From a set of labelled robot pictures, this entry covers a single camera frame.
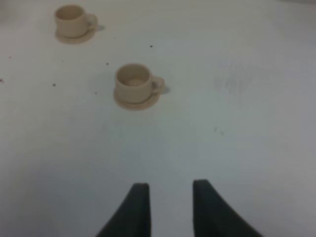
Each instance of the white table surface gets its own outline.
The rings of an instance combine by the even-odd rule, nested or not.
[[[194,179],[265,236],[316,236],[316,5],[74,0],[106,28],[66,45],[66,3],[1,1],[0,236],[94,236],[147,182],[152,236],[193,237]],[[130,62],[169,88],[148,110],[113,101]]]

